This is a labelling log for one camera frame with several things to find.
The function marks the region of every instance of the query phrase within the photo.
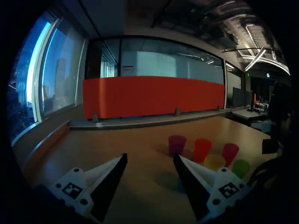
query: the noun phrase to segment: glass partition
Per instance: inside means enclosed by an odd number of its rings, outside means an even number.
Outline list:
[[[199,49],[150,38],[124,38],[121,76],[164,76],[224,84],[222,60]]]

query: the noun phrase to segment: ceiling light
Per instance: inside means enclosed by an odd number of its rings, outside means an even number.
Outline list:
[[[245,68],[245,71],[247,72],[262,56],[263,54],[266,52],[266,50],[264,49],[264,47],[261,48],[260,52],[255,56],[255,58],[249,63],[249,65],[247,65],[247,67]]]
[[[229,63],[225,63],[225,64],[226,64],[226,66],[228,66],[228,67],[234,68],[234,67],[231,66]]]
[[[254,59],[254,56],[251,56],[251,55],[243,55],[243,59]],[[280,64],[276,61],[273,61],[273,60],[270,60],[268,58],[265,58],[265,57],[261,57],[259,60],[259,62],[266,62],[266,63],[269,63],[269,64],[272,64],[272,65],[275,65],[279,68],[281,68],[282,70],[284,70],[286,73],[288,73],[290,75],[290,72],[289,72],[289,68],[283,64]]]

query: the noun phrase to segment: wooden table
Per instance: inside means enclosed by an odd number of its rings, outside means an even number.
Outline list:
[[[224,117],[147,128],[71,131],[41,160],[35,184],[50,185],[72,167],[89,170],[126,152],[128,164],[104,223],[194,224],[186,194],[176,190],[178,174],[167,154],[168,137],[173,134],[187,138],[183,156],[189,159],[197,138],[211,140],[210,153],[221,154],[225,143],[237,144],[236,159],[250,162],[250,173],[275,157],[262,155],[262,140],[268,135]]]

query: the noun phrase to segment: window frame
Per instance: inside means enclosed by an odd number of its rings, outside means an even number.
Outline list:
[[[47,37],[47,39],[45,40],[45,47],[43,49],[43,52],[42,54],[39,56],[40,57],[40,64],[39,64],[39,70],[38,70],[38,74],[36,75],[36,80],[34,83],[38,83],[38,85],[36,86],[37,89],[35,89],[35,104],[36,104],[36,113],[38,114],[40,120],[39,121],[43,121],[45,119],[48,119],[48,118],[51,118],[51,117],[54,117],[56,116],[57,114],[59,113],[63,113],[64,111],[67,111],[71,108],[74,108],[76,107],[77,105],[80,105],[77,103],[77,91],[78,91],[78,80],[79,80],[79,73],[80,73],[80,67],[81,67],[81,62],[82,62],[82,54],[83,54],[83,49],[85,47],[85,43],[86,43],[86,38],[84,37],[84,35],[76,28],[76,26],[73,26],[73,28],[82,35],[82,37],[84,38],[84,41],[83,41],[83,44],[82,44],[82,48],[81,48],[81,52],[80,52],[80,59],[79,59],[79,66],[78,66],[78,71],[77,71],[77,80],[76,80],[76,87],[75,87],[75,101],[74,103],[68,105],[68,106],[65,106],[59,110],[56,110],[56,111],[52,111],[50,113],[47,113],[45,114],[42,110],[42,102],[43,102],[43,99],[42,99],[42,77],[43,77],[43,68],[45,66],[45,59],[46,59],[46,55],[47,55],[47,51],[49,49],[49,46],[50,46],[50,43],[51,43],[51,40],[52,40],[52,37],[55,33],[55,30],[59,27],[60,23],[63,21],[63,19],[65,19],[64,17],[62,18],[57,18],[55,20],[55,22],[53,22],[53,26],[51,27],[51,31],[50,31],[50,34],[49,36]]]
[[[50,10],[46,11],[53,17],[53,22],[50,24],[45,37],[42,40],[40,49],[38,51],[38,56],[36,58],[36,62],[34,64],[34,69],[33,69],[33,78],[32,78],[32,106],[33,106],[33,115],[34,115],[34,121],[35,123],[28,126],[25,128],[22,132],[20,132],[12,141],[11,141],[11,146],[13,147],[16,142],[23,137],[27,132],[29,132],[31,129],[33,129],[35,126],[39,125],[43,121],[55,117],[58,114],[64,113],[70,109],[75,108],[76,106],[81,105],[81,102],[78,102],[78,84],[79,84],[79,76],[80,72],[82,71],[82,66],[84,66],[85,60],[82,60],[82,57],[84,54],[84,49],[87,47],[86,44],[89,43],[88,41],[88,35],[83,32],[83,29],[78,27],[78,24],[73,21],[72,18],[69,18],[68,16],[56,16],[55,13],[52,13]],[[65,106],[59,110],[52,111],[51,113],[44,114],[42,110],[42,76],[43,76],[43,68],[44,68],[44,62],[46,58],[46,53],[48,50],[48,47],[50,45],[50,41],[54,35],[55,29],[58,28],[59,24],[63,19],[68,20],[70,25],[83,37],[83,44],[82,44],[82,49],[80,52],[80,59],[79,59],[79,66],[78,66],[78,71],[77,71],[77,80],[76,80],[76,87],[75,87],[75,101],[74,103]]]

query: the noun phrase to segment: ceiling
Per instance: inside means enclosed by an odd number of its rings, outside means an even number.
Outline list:
[[[287,74],[281,49],[271,31],[242,0],[128,0],[129,15],[148,21],[148,26],[176,30],[225,52],[237,51],[246,67],[266,49],[253,69]]]

